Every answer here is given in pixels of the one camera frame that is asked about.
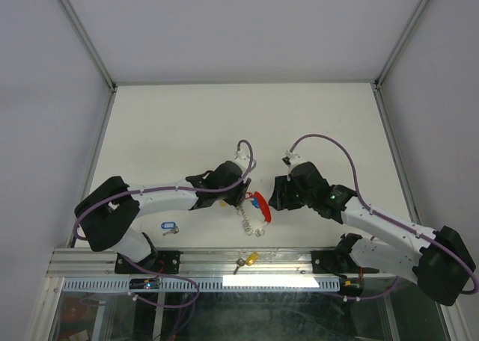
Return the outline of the aluminium frame post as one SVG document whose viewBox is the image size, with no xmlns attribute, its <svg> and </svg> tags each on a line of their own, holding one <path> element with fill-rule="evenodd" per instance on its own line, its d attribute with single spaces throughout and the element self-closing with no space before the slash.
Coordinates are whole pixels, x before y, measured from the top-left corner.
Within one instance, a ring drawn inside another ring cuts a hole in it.
<svg viewBox="0 0 479 341">
<path fill-rule="evenodd" d="M 432 0 L 418 0 L 416 5 L 414 6 L 396 43 L 394 44 L 394 47 L 392 48 L 389 56 L 387 57 L 381 71 L 379 72 L 379 75 L 374 80 L 374 85 L 376 86 L 376 88 L 380 89 L 385 83 L 385 80 L 388 78 L 388 75 L 393 70 L 394 65 L 396 64 L 397 60 L 406 48 L 406 44 L 414 34 L 415 29 L 417 28 L 421 20 L 421 17 L 424 15 L 431 1 Z"/>
<path fill-rule="evenodd" d="M 76 9 L 73 6 L 73 3 L 71 2 L 71 0 L 57 0 L 57 2 L 59 3 L 64 15 L 66 16 L 67 21 L 74 30 L 76 36 L 79 39 L 79 42 L 82 44 L 85 52 L 87 53 L 92 64 L 99 73 L 101 79 L 110 91 L 115 91 L 117 85 L 113 80 L 110 72 L 108 71 L 106 65 L 104 64 L 102 58 L 100 57 L 100 54 L 97 51 L 97 48 L 95 47 L 88 32 L 86 31 L 84 24 L 82 23 L 79 15 L 76 12 Z"/>
</svg>

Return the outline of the left aluminium frame post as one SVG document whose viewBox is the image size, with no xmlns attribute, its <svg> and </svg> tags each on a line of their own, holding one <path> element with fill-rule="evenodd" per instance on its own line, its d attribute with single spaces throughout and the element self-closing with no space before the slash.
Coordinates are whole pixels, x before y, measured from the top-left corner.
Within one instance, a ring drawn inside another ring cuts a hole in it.
<svg viewBox="0 0 479 341">
<path fill-rule="evenodd" d="M 115 91 L 117 85 L 113 80 L 110 72 L 108 71 L 106 65 L 104 64 L 102 58 L 100 57 L 100 54 L 97 51 L 97 48 L 95 47 L 88 32 L 86 31 L 84 24 L 82 23 L 79 15 L 76 12 L 76 9 L 73 6 L 73 3 L 71 2 L 71 0 L 57 0 L 57 2 L 59 3 L 64 15 L 66 16 L 67 21 L 74 30 L 76 36 L 79 39 L 79 42 L 82 44 L 85 52 L 87 53 L 92 64 L 99 73 L 101 79 L 110 91 Z"/>
</svg>

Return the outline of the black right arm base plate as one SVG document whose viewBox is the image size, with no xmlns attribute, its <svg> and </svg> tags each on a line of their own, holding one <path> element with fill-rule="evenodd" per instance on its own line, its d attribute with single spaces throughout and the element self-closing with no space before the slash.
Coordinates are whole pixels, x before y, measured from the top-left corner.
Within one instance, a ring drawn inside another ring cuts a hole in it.
<svg viewBox="0 0 479 341">
<path fill-rule="evenodd" d="M 341 277 L 359 272 L 359 267 L 348 254 L 334 250 L 312 251 L 311 265 L 314 274 L 330 273 Z"/>
</svg>

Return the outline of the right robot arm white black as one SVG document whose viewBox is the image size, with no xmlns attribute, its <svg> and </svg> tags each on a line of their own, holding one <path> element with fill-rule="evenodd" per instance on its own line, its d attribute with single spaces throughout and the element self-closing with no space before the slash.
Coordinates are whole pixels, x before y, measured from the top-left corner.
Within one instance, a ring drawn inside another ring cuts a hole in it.
<svg viewBox="0 0 479 341">
<path fill-rule="evenodd" d="M 452 306 L 471 280 L 476 265 L 460 234 L 396 220 L 365 203 L 344 185 L 331 185 L 312 162 L 285 157 L 287 174 L 275 178 L 269 205 L 277 210 L 307 206 L 319 216 L 370 234 L 348 233 L 335 248 L 342 271 L 371 268 L 414 283 L 433 301 Z"/>
</svg>

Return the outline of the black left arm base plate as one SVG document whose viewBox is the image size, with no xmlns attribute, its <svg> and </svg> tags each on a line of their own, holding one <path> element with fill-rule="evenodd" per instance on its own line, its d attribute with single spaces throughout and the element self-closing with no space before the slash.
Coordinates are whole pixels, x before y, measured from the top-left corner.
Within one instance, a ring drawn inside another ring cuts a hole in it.
<svg viewBox="0 0 479 341">
<path fill-rule="evenodd" d="M 118 254 L 115 263 L 115 274 L 144 274 L 143 269 L 161 274 L 178 274 L 180 267 L 180 251 L 157 250 L 141 262 L 132 265 L 122 255 Z"/>
</svg>

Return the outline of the right aluminium frame post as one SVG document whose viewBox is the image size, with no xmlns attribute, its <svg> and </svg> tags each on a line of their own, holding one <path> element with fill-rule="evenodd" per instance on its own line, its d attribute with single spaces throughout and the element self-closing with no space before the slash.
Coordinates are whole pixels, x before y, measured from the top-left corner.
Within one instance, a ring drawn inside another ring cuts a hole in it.
<svg viewBox="0 0 479 341">
<path fill-rule="evenodd" d="M 421 17 L 424 15 L 431 1 L 432 0 L 418 0 L 416 5 L 414 6 L 396 43 L 394 44 L 394 47 L 392 48 L 389 56 L 387 57 L 381 71 L 379 72 L 379 75 L 374 80 L 374 85 L 376 86 L 376 88 L 380 89 L 385 83 L 385 80 L 388 78 L 388 75 L 393 70 L 394 65 L 396 64 L 397 60 L 406 48 L 406 44 L 414 34 L 415 29 L 417 28 L 421 20 Z"/>
</svg>

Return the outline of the blue tag key on table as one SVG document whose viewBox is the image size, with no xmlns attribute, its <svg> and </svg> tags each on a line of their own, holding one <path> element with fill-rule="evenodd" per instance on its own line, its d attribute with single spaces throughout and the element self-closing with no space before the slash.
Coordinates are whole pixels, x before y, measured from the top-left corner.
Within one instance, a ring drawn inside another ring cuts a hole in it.
<svg viewBox="0 0 479 341">
<path fill-rule="evenodd" d="M 173 221 L 163 222 L 161 224 L 161 228 L 163 230 L 163 233 L 162 233 L 163 236 L 167 236 L 167 235 L 170 235 L 170 234 L 174 235 L 174 234 L 179 233 L 179 227 Z"/>
</svg>

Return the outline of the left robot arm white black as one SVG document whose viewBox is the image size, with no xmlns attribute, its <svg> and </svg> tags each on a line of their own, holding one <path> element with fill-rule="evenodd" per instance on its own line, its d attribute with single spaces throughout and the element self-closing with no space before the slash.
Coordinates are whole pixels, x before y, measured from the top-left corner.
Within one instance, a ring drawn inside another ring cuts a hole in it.
<svg viewBox="0 0 479 341">
<path fill-rule="evenodd" d="M 132 228 L 133 221 L 160 212 L 205 209 L 217 201 L 238 207 L 245 199 L 251 182 L 248 174 L 255 166 L 255 160 L 238 157 L 215 170 L 150 187 L 112 176 L 74 209 L 74 237 L 86 241 L 93 252 L 111 249 L 138 271 L 149 272 L 159 256 L 147 234 Z"/>
</svg>

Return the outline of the aluminium mounting rail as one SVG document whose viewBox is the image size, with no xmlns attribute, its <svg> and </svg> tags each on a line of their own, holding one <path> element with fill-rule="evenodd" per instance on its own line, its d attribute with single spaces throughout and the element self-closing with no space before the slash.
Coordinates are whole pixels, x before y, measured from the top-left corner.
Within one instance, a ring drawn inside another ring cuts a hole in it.
<svg viewBox="0 0 479 341">
<path fill-rule="evenodd" d="M 323 255 L 331 252 L 331 248 L 159 248 L 157 260 L 141 267 L 188 278 L 230 274 L 334 277 L 323 267 Z M 119 277 L 139 272 L 114 251 L 96 253 L 88 248 L 57 248 L 52 253 L 46 275 Z"/>
</svg>

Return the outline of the metal keyring holder red handle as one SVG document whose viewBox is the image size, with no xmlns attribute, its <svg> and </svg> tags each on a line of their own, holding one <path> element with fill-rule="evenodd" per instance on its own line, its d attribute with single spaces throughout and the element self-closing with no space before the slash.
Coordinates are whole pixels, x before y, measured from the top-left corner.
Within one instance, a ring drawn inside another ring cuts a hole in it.
<svg viewBox="0 0 479 341">
<path fill-rule="evenodd" d="M 259 202 L 259 209 L 253 207 L 253 200 Z M 237 207 L 237 215 L 241 218 L 241 225 L 247 236 L 264 236 L 266 227 L 272 222 L 270 207 L 258 191 L 246 193 L 245 200 Z"/>
</svg>

